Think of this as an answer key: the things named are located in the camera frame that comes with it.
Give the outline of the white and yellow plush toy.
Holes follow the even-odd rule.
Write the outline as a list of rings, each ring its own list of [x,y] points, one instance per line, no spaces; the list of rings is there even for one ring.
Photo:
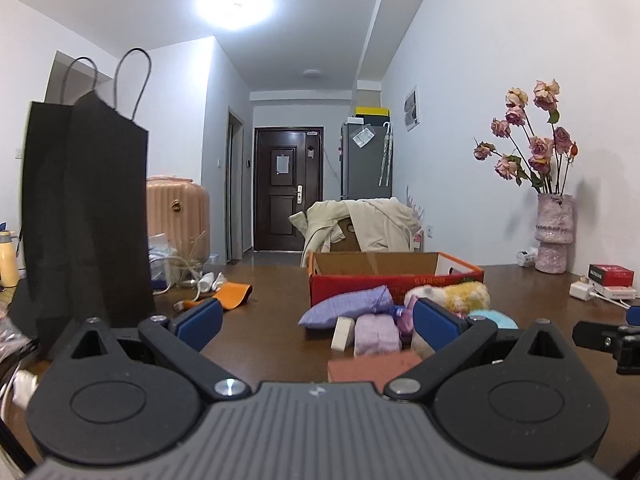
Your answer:
[[[488,310],[490,296],[481,282],[465,282],[444,287],[421,285],[408,290],[404,306],[412,309],[419,299],[428,299],[457,316],[468,315],[472,311]]]

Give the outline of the purple satin bonnet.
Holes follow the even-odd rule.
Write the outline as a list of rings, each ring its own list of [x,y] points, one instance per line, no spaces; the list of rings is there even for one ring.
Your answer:
[[[410,344],[414,332],[413,307],[395,306],[392,317],[396,323],[401,343],[404,346]]]

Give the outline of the lavender knit pouch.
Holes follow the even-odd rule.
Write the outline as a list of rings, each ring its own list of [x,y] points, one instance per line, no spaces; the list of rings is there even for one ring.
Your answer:
[[[298,321],[307,330],[328,330],[336,325],[338,318],[359,318],[365,314],[385,313],[395,303],[385,285],[358,292],[345,292],[310,308]]]

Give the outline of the white round sponge block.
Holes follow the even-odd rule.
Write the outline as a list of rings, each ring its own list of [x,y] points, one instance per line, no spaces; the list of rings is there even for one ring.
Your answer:
[[[345,352],[355,340],[356,321],[347,316],[340,316],[336,320],[334,334],[331,341],[333,351]]]

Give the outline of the pink rectangular sponge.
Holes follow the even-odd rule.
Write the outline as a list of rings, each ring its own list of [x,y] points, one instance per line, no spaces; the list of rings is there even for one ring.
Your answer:
[[[382,393],[388,382],[421,362],[420,356],[407,350],[376,356],[331,360],[326,370],[329,382],[372,382],[375,389]]]

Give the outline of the small white medicine bottle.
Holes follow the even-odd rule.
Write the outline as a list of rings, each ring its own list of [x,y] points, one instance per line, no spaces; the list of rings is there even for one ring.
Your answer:
[[[531,268],[536,264],[538,256],[537,247],[529,247],[528,249],[521,250],[516,254],[516,263],[522,268]]]

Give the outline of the pink textured ceramic vase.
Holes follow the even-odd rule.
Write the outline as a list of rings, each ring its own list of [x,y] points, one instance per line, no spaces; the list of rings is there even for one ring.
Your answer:
[[[535,238],[539,242],[535,269],[547,274],[565,273],[574,233],[573,196],[540,194],[535,226]]]

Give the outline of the beige coat on chair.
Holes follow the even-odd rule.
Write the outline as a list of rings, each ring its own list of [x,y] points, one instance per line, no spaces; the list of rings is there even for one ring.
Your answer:
[[[338,226],[345,219],[352,222],[360,252],[412,252],[414,237],[422,230],[414,210],[396,197],[317,202],[288,217],[304,238],[301,266],[311,254],[329,252],[333,243],[346,240],[346,231]]]

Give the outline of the pink hard-shell suitcase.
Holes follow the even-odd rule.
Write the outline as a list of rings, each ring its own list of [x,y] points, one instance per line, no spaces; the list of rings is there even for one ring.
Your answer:
[[[192,179],[149,177],[146,180],[149,236],[163,235],[186,260],[204,263],[209,256],[209,195]]]

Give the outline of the red cardboard fruit box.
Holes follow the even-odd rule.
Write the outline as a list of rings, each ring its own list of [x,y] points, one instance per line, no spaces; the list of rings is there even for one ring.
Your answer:
[[[418,286],[484,281],[484,270],[446,252],[315,252],[307,263],[311,307],[385,285],[395,304]]]

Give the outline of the black paper shopping bag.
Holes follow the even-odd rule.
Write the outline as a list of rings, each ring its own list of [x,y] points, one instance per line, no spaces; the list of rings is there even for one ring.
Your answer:
[[[132,327],[151,314],[149,133],[90,89],[32,103],[22,169],[26,278],[12,321],[53,359],[88,318]]]

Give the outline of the dried pink rose bouquet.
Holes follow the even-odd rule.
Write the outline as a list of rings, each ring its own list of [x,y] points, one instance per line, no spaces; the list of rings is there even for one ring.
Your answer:
[[[473,157],[479,162],[494,158],[494,171],[517,185],[527,182],[538,194],[561,196],[570,167],[579,153],[577,142],[560,125],[560,84],[538,80],[532,92],[512,87],[504,97],[504,114],[491,119],[490,132],[507,140],[510,150],[500,151],[491,142],[474,142]],[[546,114],[548,136],[536,133],[527,113],[529,105]]]

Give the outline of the grey refrigerator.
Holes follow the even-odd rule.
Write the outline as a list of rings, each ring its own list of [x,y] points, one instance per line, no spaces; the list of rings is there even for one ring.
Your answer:
[[[341,128],[341,199],[391,198],[390,118],[349,117]]]

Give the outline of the dark brown entrance door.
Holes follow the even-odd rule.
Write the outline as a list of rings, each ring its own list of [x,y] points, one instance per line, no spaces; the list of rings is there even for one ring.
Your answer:
[[[321,127],[259,128],[254,151],[254,249],[301,252],[304,236],[290,217],[323,195]]]

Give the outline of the yellow box on refrigerator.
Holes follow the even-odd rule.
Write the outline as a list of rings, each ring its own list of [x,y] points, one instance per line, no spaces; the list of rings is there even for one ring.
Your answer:
[[[390,110],[385,107],[357,106],[355,108],[355,115],[356,116],[388,117],[390,116]]]

